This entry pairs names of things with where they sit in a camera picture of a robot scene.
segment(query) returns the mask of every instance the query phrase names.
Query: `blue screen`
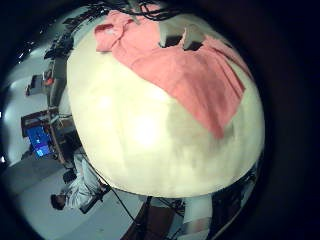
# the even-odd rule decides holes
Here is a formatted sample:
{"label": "blue screen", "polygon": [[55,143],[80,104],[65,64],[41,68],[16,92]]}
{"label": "blue screen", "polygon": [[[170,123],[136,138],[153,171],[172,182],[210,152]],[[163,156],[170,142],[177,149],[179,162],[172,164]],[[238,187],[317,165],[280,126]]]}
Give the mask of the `blue screen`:
{"label": "blue screen", "polygon": [[42,126],[27,129],[27,134],[30,143],[39,157],[51,153],[49,148],[50,137]]}

